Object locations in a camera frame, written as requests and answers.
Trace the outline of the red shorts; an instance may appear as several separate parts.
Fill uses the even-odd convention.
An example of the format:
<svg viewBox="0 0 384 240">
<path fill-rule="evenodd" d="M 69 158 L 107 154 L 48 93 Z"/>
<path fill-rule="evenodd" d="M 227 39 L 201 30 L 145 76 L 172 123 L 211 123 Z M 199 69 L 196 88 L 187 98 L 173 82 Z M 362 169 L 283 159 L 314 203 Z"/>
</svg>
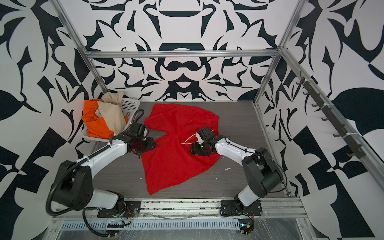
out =
<svg viewBox="0 0 384 240">
<path fill-rule="evenodd" d="M 164 132 L 156 139 L 157 147 L 142 155 L 147 190 L 153 195 L 173 187 L 209 170 L 220 155 L 192 156 L 191 145 L 181 145 L 198 130 L 209 127 L 219 134 L 219 116 L 198 107 L 176 104 L 154 104 L 145 126 Z"/>
</svg>

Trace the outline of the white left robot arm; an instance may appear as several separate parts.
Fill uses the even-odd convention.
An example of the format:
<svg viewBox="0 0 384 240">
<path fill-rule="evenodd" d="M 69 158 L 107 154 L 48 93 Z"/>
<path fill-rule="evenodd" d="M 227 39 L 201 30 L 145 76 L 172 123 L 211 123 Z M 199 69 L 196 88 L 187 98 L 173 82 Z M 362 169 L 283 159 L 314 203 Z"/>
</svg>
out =
<svg viewBox="0 0 384 240">
<path fill-rule="evenodd" d="M 148 137 L 148 133 L 145 125 L 132 123 L 89 156 L 74 162 L 63 162 L 48 194 L 46 212 L 51 216 L 98 208 L 120 212 L 124 208 L 124 196 L 95 189 L 93 179 L 102 169 L 127 153 L 140 157 L 155 149 L 156 143 Z"/>
</svg>

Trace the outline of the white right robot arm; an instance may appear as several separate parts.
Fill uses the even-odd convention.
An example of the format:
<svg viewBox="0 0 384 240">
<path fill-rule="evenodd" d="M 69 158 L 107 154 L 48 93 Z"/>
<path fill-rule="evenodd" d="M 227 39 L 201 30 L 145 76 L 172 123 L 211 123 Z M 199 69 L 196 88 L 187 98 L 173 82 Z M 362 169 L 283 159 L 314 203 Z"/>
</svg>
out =
<svg viewBox="0 0 384 240">
<path fill-rule="evenodd" d="M 197 141 L 192 143 L 193 156 L 209 157 L 212 154 L 227 157 L 243 167 L 247 185 L 235 196 L 235 203 L 246 208 L 284 182 L 286 175 L 265 148 L 252 149 L 234 143 L 229 137 L 215 135 L 206 127 L 196 133 Z"/>
</svg>

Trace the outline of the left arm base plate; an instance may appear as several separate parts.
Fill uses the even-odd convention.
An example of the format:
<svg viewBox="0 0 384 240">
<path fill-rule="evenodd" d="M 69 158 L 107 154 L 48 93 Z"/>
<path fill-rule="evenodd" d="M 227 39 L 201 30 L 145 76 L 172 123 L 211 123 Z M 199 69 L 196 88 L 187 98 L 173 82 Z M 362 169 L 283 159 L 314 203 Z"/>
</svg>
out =
<svg viewBox="0 0 384 240">
<path fill-rule="evenodd" d="M 122 218 L 137 216 L 141 211 L 141 201 L 120 201 L 112 209 L 99 209 L 98 218 L 113 218 L 120 215 Z"/>
</svg>

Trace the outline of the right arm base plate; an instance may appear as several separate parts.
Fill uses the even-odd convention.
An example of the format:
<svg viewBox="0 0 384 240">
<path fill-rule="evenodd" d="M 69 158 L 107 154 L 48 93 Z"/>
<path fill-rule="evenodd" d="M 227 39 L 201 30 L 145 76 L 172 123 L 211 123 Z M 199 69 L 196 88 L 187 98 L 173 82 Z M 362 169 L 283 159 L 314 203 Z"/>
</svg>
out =
<svg viewBox="0 0 384 240">
<path fill-rule="evenodd" d="M 245 215 L 249 217 L 261 216 L 263 212 L 259 200 L 245 207 L 239 200 L 221 200 L 220 215 L 223 217 Z"/>
</svg>

